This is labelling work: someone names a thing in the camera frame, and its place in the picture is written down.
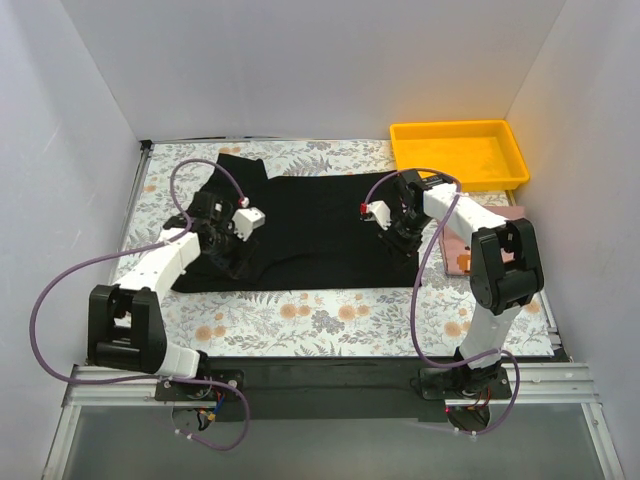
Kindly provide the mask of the black t shirt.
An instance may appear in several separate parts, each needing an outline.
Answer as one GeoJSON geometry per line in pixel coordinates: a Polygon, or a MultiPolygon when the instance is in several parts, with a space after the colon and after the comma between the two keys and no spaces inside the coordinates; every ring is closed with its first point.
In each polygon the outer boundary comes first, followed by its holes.
{"type": "Polygon", "coordinates": [[[200,256],[172,288],[179,293],[305,289],[393,288],[413,285],[418,259],[396,258],[364,222],[359,205],[370,188],[400,208],[391,181],[378,173],[270,178],[262,160],[221,154],[218,163],[239,183],[266,223],[252,239],[257,248],[246,277],[224,275],[200,256]]]}

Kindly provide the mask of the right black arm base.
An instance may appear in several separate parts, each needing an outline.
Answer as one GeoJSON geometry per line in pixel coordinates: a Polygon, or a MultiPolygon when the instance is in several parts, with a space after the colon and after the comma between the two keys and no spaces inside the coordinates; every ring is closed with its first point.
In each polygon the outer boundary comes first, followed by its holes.
{"type": "Polygon", "coordinates": [[[424,368],[419,371],[418,388],[424,399],[508,400],[511,385],[503,367],[485,369],[424,368]]]}

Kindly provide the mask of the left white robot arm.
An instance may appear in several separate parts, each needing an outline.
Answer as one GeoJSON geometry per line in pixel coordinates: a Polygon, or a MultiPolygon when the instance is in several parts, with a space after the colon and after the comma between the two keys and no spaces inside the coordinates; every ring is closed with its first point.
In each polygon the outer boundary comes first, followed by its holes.
{"type": "Polygon", "coordinates": [[[232,280],[245,275],[257,247],[253,233],[265,221],[266,215],[248,199],[234,205],[215,194],[196,193],[184,215],[172,216],[163,225],[158,248],[146,252],[115,284],[91,291],[90,363],[178,378],[188,398],[205,398],[213,377],[199,366],[203,355],[169,342],[161,303],[196,260],[209,261],[232,280]]]}

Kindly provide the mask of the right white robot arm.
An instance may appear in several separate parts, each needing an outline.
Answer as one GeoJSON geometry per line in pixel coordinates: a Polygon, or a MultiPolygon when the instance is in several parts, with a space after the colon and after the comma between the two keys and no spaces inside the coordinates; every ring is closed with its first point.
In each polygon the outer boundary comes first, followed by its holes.
{"type": "Polygon", "coordinates": [[[470,249],[469,284],[476,301],[471,325],[448,364],[445,385],[475,397],[498,377],[503,346],[514,319],[544,286],[532,223],[510,220],[464,195],[459,180],[433,169],[404,169],[389,174],[402,207],[391,209],[367,196],[360,206],[365,221],[375,221],[380,239],[392,252],[410,258],[422,244],[430,221],[450,228],[470,249]]]}

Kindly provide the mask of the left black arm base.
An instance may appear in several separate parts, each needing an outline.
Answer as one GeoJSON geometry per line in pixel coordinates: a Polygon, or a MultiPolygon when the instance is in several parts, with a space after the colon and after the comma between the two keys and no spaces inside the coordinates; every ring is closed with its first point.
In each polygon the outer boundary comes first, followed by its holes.
{"type": "Polygon", "coordinates": [[[206,375],[202,383],[162,380],[156,385],[154,399],[162,402],[213,402],[225,397],[225,400],[237,401],[237,394],[230,392],[226,388],[212,385],[211,382],[232,386],[241,391],[244,379],[245,375],[242,370],[216,369],[206,375]]]}

